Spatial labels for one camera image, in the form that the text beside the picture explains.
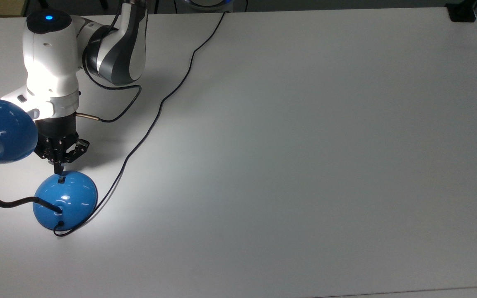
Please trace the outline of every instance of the blue desk lamp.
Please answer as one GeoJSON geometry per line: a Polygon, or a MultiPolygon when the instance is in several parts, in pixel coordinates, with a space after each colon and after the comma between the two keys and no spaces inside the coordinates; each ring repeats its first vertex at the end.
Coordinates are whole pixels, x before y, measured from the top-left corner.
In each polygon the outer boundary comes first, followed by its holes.
{"type": "MultiPolygon", "coordinates": [[[[38,130],[34,121],[21,108],[0,100],[0,163],[21,160],[34,151],[38,130]]],[[[85,174],[65,171],[52,175],[38,188],[34,197],[3,202],[12,208],[33,202],[33,211],[44,227],[57,231],[70,230],[89,218],[97,202],[97,190],[85,174]]]]}

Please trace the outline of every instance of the black cable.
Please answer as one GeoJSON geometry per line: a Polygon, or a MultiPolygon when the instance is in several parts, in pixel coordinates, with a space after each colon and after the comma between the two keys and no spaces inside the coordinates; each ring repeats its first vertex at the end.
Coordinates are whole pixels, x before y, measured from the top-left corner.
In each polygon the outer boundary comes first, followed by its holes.
{"type": "Polygon", "coordinates": [[[123,173],[125,172],[125,168],[126,168],[126,164],[128,163],[128,160],[130,159],[130,157],[132,155],[134,155],[134,153],[139,149],[139,147],[141,147],[141,145],[146,141],[146,139],[148,138],[148,135],[150,134],[150,132],[152,131],[152,129],[154,128],[154,126],[156,125],[157,123],[157,120],[159,119],[159,116],[161,115],[161,111],[163,110],[163,104],[165,104],[165,101],[170,98],[174,93],[176,93],[176,91],[178,89],[180,89],[180,87],[183,85],[183,83],[185,82],[185,80],[187,79],[187,77],[189,76],[189,73],[191,72],[191,68],[193,67],[193,60],[195,58],[195,54],[196,52],[201,49],[208,41],[210,41],[210,39],[212,39],[212,37],[214,36],[214,34],[216,33],[216,30],[218,30],[218,27],[220,26],[220,23],[222,23],[222,19],[224,19],[224,16],[226,15],[226,13],[228,13],[227,11],[224,12],[222,14],[222,17],[220,17],[220,20],[218,21],[218,24],[216,25],[216,28],[214,29],[214,31],[212,32],[211,36],[209,36],[209,38],[204,41],[204,43],[202,43],[199,47],[197,47],[194,51],[193,51],[193,55],[191,56],[191,61],[189,62],[189,68],[187,69],[187,73],[185,73],[185,76],[183,77],[183,79],[181,80],[181,82],[178,84],[178,86],[172,90],[171,93],[169,93],[167,96],[165,96],[165,98],[163,100],[161,100],[161,102],[159,103],[159,109],[157,110],[157,115],[156,117],[154,118],[154,121],[152,121],[152,124],[151,126],[148,128],[148,130],[146,131],[145,135],[142,137],[141,141],[139,141],[139,143],[134,147],[134,149],[132,149],[132,151],[130,151],[130,153],[128,153],[128,155],[126,156],[125,158],[125,161],[123,162],[123,165],[121,166],[121,170],[119,171],[119,173],[117,174],[117,177],[115,178],[115,180],[113,181],[110,189],[108,190],[108,192],[106,192],[106,195],[104,196],[104,198],[102,198],[102,200],[98,203],[97,206],[95,206],[95,208],[93,209],[93,211],[91,212],[90,215],[88,215],[85,219],[83,219],[83,221],[81,221],[80,223],[78,223],[78,225],[76,225],[74,228],[70,229],[68,232],[64,233],[64,234],[57,234],[56,233],[56,230],[63,226],[64,223],[63,222],[59,222],[55,228],[53,229],[53,233],[58,236],[58,237],[63,237],[63,236],[67,236],[69,234],[71,234],[72,232],[78,230],[82,225],[84,225],[88,219],[90,219],[99,209],[100,207],[102,206],[102,204],[106,201],[106,199],[110,196],[110,194],[112,193],[112,191],[114,190],[114,188],[117,186],[117,184],[119,184],[119,181],[121,180],[121,177],[123,176],[123,173]]]}
{"type": "Polygon", "coordinates": [[[13,202],[4,202],[2,200],[0,200],[0,207],[1,208],[14,208],[14,207],[17,207],[19,205],[23,205],[23,204],[27,204],[28,202],[35,202],[37,204],[40,204],[42,205],[43,207],[46,207],[48,209],[51,209],[52,211],[56,212],[56,213],[62,213],[62,209],[60,209],[60,207],[57,207],[45,200],[42,200],[38,197],[27,197],[27,198],[23,198],[23,199],[19,199],[19,200],[15,200],[13,202]]]}
{"type": "Polygon", "coordinates": [[[87,48],[84,49],[84,52],[82,53],[82,68],[84,69],[84,72],[87,74],[87,77],[89,77],[89,79],[95,83],[95,85],[99,86],[100,88],[103,88],[103,89],[106,89],[106,90],[114,90],[114,91],[119,91],[119,90],[127,90],[127,89],[134,89],[134,88],[137,88],[137,93],[136,95],[134,96],[134,98],[132,99],[132,101],[126,106],[126,108],[119,114],[117,115],[117,117],[115,117],[114,119],[111,119],[111,120],[105,120],[105,119],[102,119],[102,118],[99,118],[97,117],[97,120],[98,121],[101,121],[101,122],[105,122],[105,123],[112,123],[114,121],[117,121],[119,120],[119,118],[121,118],[129,109],[130,107],[132,106],[132,104],[134,104],[134,102],[136,101],[136,99],[139,97],[139,95],[141,94],[141,91],[142,91],[142,87],[141,85],[130,85],[130,86],[124,86],[124,87],[108,87],[108,86],[104,86],[102,85],[101,83],[98,83],[97,81],[95,81],[95,79],[93,79],[93,77],[91,77],[91,74],[89,73],[89,70],[87,69],[87,63],[86,63],[86,60],[87,60],[87,48]]]}
{"type": "MultiPolygon", "coordinates": [[[[114,29],[113,25],[115,25],[115,23],[117,22],[117,19],[119,18],[119,15],[121,14],[122,7],[123,7],[123,2],[122,2],[122,0],[119,0],[119,6],[117,8],[117,14],[115,14],[115,17],[114,17],[112,23],[108,27],[108,30],[106,30],[104,32],[104,34],[102,34],[102,37],[104,37],[104,36],[108,35],[110,32],[112,32],[112,30],[114,29]]],[[[87,74],[87,77],[93,83],[95,83],[95,85],[99,86],[100,88],[103,88],[103,89],[106,89],[106,90],[114,90],[114,91],[134,89],[134,88],[138,89],[134,98],[127,105],[127,107],[121,112],[121,114],[119,114],[117,117],[115,117],[114,119],[111,119],[111,120],[105,120],[105,119],[97,117],[98,121],[105,122],[105,123],[111,123],[111,122],[119,120],[119,118],[121,118],[130,109],[132,104],[134,104],[135,100],[138,98],[138,96],[140,95],[140,93],[142,91],[142,87],[140,85],[130,85],[130,86],[124,86],[124,87],[108,87],[108,86],[104,86],[101,83],[98,83],[97,81],[95,81],[95,79],[93,79],[93,77],[91,77],[91,74],[89,73],[89,70],[87,68],[87,47],[82,52],[82,68],[83,68],[84,72],[87,74]]]]}
{"type": "Polygon", "coordinates": [[[156,0],[156,5],[154,5],[154,14],[157,14],[157,7],[159,6],[159,0],[156,0]]]}

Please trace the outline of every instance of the dome-shaped lamp base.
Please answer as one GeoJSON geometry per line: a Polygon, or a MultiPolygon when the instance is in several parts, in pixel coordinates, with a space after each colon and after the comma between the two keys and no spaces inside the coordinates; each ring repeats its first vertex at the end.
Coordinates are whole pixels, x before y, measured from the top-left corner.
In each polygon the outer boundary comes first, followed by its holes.
{"type": "Polygon", "coordinates": [[[40,224],[53,230],[60,221],[57,231],[67,231],[85,220],[97,204],[97,188],[91,178],[77,171],[65,171],[45,179],[35,194],[38,198],[58,206],[62,213],[56,213],[39,204],[32,205],[32,211],[40,224]]]}

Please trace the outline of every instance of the white table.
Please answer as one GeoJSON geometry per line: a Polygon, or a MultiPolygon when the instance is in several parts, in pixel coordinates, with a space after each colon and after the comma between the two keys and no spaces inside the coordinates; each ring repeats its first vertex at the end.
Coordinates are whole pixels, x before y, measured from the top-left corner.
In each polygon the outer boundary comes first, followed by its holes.
{"type": "MultiPolygon", "coordinates": [[[[151,15],[138,103],[79,119],[91,147],[67,169],[103,195],[219,18],[151,15]]],[[[0,19],[0,96],[26,78],[23,22],[0,19]]],[[[79,81],[82,113],[132,95],[79,81]]],[[[0,165],[0,197],[52,171],[0,165]]],[[[477,287],[477,22],[445,8],[229,14],[91,223],[56,239],[0,209],[0,297],[458,287],[477,287]]]]}

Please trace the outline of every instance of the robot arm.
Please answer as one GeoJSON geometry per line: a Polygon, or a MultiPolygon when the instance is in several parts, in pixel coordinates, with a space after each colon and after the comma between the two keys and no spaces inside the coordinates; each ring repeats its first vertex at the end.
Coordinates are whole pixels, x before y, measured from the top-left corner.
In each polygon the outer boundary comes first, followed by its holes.
{"type": "Polygon", "coordinates": [[[76,132],[80,95],[77,71],[86,67],[91,74],[117,86],[133,83],[142,75],[147,0],[121,2],[120,25],[115,30],[56,10],[42,10],[27,17],[23,34],[26,85],[2,100],[21,107],[35,120],[38,145],[34,152],[49,160],[56,174],[89,146],[76,132]]]}

